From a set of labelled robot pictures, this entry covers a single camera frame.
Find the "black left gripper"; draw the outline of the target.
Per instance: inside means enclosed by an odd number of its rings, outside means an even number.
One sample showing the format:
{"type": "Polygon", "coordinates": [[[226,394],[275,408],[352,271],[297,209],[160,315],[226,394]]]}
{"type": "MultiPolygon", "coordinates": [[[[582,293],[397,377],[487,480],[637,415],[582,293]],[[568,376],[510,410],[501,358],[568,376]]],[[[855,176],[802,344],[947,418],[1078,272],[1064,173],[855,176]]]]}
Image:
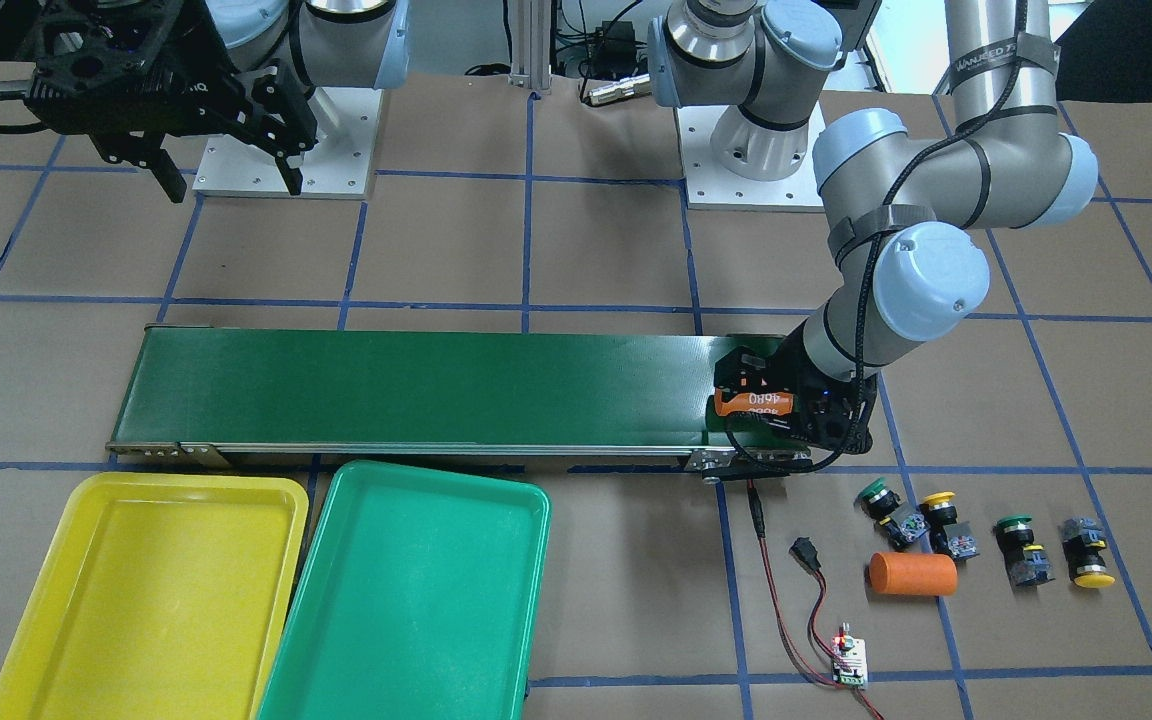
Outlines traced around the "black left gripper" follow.
{"type": "Polygon", "coordinates": [[[760,356],[749,347],[732,348],[714,366],[717,393],[795,395],[787,416],[735,414],[721,418],[721,433],[740,462],[812,462],[814,448],[867,454],[873,445],[869,420],[876,378],[836,379],[823,373],[801,344],[782,344],[760,356]]]}

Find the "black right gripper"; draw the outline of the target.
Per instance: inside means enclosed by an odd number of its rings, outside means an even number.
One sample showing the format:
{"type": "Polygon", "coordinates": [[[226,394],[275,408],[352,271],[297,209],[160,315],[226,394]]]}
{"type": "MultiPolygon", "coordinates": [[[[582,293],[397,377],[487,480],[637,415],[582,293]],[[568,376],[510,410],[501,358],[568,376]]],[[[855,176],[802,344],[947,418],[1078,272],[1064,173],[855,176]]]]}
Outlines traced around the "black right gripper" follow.
{"type": "Polygon", "coordinates": [[[61,135],[91,135],[105,162],[150,170],[174,204],[187,183],[165,135],[236,136],[301,195],[317,143],[306,88],[288,68],[243,85],[204,1],[46,1],[35,36],[26,109],[61,135]]]}

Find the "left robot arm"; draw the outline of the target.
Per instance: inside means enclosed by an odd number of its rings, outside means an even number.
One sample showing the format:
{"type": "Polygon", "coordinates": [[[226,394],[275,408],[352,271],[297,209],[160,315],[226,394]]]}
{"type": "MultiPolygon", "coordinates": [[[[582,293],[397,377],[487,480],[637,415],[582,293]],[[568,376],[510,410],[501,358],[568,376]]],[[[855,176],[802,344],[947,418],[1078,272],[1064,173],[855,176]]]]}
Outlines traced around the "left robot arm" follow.
{"type": "Polygon", "coordinates": [[[676,1],[652,20],[664,108],[721,106],[710,149],[750,181],[812,161],[842,285],[778,344],[717,363],[713,414],[820,448],[864,454],[877,378],[943,338],[986,297],[972,228],[1062,223],[1085,209],[1098,161],[1056,122],[1059,50],[1043,1],[946,5],[957,124],[919,141],[890,109],[851,111],[809,141],[826,78],[873,1],[676,1]]]}

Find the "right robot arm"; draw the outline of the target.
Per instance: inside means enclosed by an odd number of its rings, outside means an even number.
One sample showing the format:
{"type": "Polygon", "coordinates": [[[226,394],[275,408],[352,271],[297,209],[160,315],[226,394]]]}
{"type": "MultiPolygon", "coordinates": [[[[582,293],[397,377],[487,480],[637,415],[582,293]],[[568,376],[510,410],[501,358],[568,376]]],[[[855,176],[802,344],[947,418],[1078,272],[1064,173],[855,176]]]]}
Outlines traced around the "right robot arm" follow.
{"type": "Polygon", "coordinates": [[[60,135],[173,202],[362,199],[381,94],[410,65],[406,1],[50,1],[23,96],[60,135]]]}

